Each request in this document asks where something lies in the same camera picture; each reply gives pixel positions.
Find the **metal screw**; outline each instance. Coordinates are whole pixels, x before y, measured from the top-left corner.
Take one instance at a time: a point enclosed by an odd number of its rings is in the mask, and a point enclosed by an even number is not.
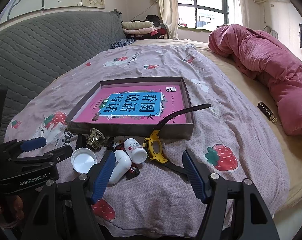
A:
[[[252,181],[251,181],[250,179],[245,179],[245,180],[244,180],[244,183],[245,183],[246,185],[252,185]]]
[[[86,180],[87,179],[87,177],[88,177],[88,175],[87,174],[81,174],[81,175],[79,175],[79,180]]]
[[[210,176],[212,179],[218,179],[220,177],[217,173],[212,173]]]
[[[47,186],[52,186],[53,183],[54,183],[54,181],[53,181],[52,179],[50,179],[50,180],[48,180],[48,181],[46,182],[46,185],[47,185]]]

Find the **curtain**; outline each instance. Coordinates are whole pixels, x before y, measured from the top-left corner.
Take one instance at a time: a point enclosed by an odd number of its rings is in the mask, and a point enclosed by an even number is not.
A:
[[[250,13],[248,0],[228,0],[229,4],[229,24],[236,23],[249,27]]]
[[[167,26],[169,39],[178,39],[179,11],[177,0],[158,0],[163,23]]]

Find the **cardboard box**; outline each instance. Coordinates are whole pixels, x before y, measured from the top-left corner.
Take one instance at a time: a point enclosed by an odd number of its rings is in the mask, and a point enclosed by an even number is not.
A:
[[[91,128],[106,136],[147,137],[172,112],[191,106],[182,77],[143,77],[101,81],[72,109],[68,129],[89,134]],[[170,120],[160,138],[189,139],[194,117],[187,113]]]

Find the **blue gripper pad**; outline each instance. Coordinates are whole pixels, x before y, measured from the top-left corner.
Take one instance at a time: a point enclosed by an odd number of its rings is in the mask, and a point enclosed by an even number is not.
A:
[[[100,173],[96,177],[93,185],[93,194],[91,196],[91,203],[95,204],[99,199],[103,197],[103,194],[107,188],[107,184],[111,177],[115,166],[115,153],[110,152],[109,157],[103,164]]]
[[[23,142],[20,145],[20,149],[23,152],[29,152],[29,151],[32,151],[32,150],[45,146],[46,143],[47,143],[47,140],[44,137],[38,137],[38,138],[34,138],[34,139]]]
[[[188,176],[191,186],[195,193],[195,196],[201,201],[205,201],[207,196],[205,194],[205,184],[201,179],[201,176],[198,173],[198,170],[194,166],[190,156],[187,151],[184,151],[182,154],[182,163],[185,169],[186,175]]]

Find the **yellow mattress sheet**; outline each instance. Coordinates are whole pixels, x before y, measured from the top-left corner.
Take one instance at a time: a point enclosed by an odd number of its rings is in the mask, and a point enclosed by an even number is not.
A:
[[[258,102],[262,101],[271,109],[278,121],[276,125],[271,121],[268,121],[268,124],[281,144],[290,177],[289,196],[281,209],[298,203],[302,199],[302,136],[288,136],[284,133],[283,127],[281,126],[281,120],[278,117],[277,106],[271,97],[268,88],[238,71],[233,60],[213,53],[207,43],[191,40],[153,39],[136,41],[131,46],[149,44],[160,46],[194,44],[201,54],[212,60],[225,73],[225,75],[228,76],[228,78],[244,93],[244,95],[246,95],[253,105],[257,106]]]

